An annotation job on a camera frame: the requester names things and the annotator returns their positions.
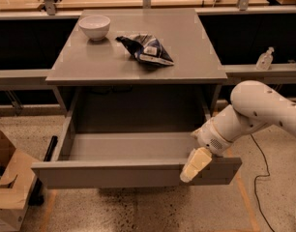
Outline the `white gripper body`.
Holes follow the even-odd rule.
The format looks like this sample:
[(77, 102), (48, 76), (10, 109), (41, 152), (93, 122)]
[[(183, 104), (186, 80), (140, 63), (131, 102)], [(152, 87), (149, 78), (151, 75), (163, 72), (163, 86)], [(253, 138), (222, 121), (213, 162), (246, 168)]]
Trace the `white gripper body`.
[(222, 153), (232, 145), (231, 141), (226, 140), (218, 132), (213, 119), (205, 122), (200, 129), (201, 134), (196, 140), (200, 146), (205, 147), (212, 154), (221, 156)]

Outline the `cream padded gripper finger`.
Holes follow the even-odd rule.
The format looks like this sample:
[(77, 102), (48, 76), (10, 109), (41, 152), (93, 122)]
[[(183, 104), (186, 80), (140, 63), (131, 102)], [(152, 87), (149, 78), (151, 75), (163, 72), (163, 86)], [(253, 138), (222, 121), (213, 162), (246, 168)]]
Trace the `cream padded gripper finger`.
[(212, 161), (212, 153), (206, 148), (193, 149), (180, 174), (180, 180), (190, 182)]
[(197, 129), (191, 133), (191, 137), (197, 139), (200, 136), (200, 134), (201, 134), (201, 129)]

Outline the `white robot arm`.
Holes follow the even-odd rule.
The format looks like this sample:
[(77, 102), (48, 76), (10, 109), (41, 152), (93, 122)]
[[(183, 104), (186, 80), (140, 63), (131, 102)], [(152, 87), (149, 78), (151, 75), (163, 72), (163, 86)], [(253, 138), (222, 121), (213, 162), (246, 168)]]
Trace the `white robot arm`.
[(296, 137), (296, 102), (280, 95), (266, 84), (247, 80), (237, 84), (230, 104), (215, 117), (192, 132), (199, 144), (185, 163), (180, 179), (188, 183), (235, 140), (271, 125)]

